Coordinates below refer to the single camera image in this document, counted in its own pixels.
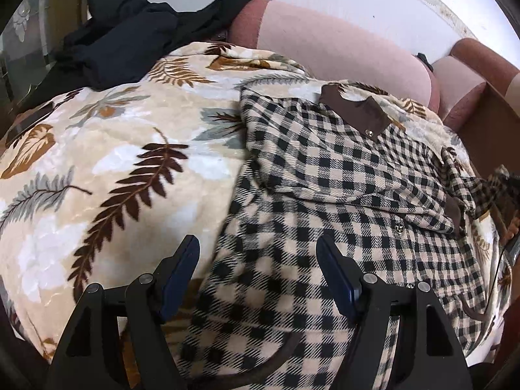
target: silver bolt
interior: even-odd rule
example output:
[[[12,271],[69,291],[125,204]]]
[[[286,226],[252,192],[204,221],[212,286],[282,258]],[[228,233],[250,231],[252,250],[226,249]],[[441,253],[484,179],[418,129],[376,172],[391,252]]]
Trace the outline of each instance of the silver bolt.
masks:
[[[153,275],[151,275],[149,272],[141,274],[139,276],[139,283],[141,283],[141,284],[151,283],[152,280],[153,280]]]
[[[87,286],[87,293],[96,293],[100,286],[98,283],[92,283]]]
[[[425,281],[421,281],[417,287],[419,288],[420,291],[426,293],[426,292],[429,292],[431,287],[428,283],[426,283]]]
[[[369,284],[374,284],[376,281],[378,281],[378,276],[369,272],[363,276],[363,280],[365,280]]]

